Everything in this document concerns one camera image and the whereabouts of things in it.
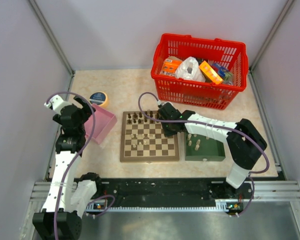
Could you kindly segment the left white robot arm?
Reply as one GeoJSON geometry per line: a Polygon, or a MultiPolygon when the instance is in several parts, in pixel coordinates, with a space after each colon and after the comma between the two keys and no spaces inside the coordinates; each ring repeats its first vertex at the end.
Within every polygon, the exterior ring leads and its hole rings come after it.
{"type": "Polygon", "coordinates": [[[83,150],[90,141],[86,138],[85,122],[95,117],[85,99],[75,95],[81,107],[64,100],[56,93],[44,104],[55,112],[53,121],[60,125],[55,143],[55,167],[48,196],[32,223],[43,240],[77,240],[82,231],[82,217],[91,198],[99,198],[104,191],[95,173],[84,175],[77,186],[75,172],[83,150]]]}

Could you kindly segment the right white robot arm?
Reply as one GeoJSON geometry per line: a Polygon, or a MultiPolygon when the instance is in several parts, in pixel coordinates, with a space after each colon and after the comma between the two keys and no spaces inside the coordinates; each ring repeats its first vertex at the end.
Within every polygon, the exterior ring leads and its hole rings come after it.
{"type": "Polygon", "coordinates": [[[205,136],[228,146],[233,164],[223,185],[223,192],[229,198],[235,198],[242,191],[245,179],[253,173],[252,169],[261,156],[265,158],[268,171],[270,161],[265,154],[267,143],[252,122],[241,119],[239,122],[227,122],[204,117],[194,111],[180,112],[171,102],[157,102],[159,122],[165,136],[180,132],[205,136]]]}

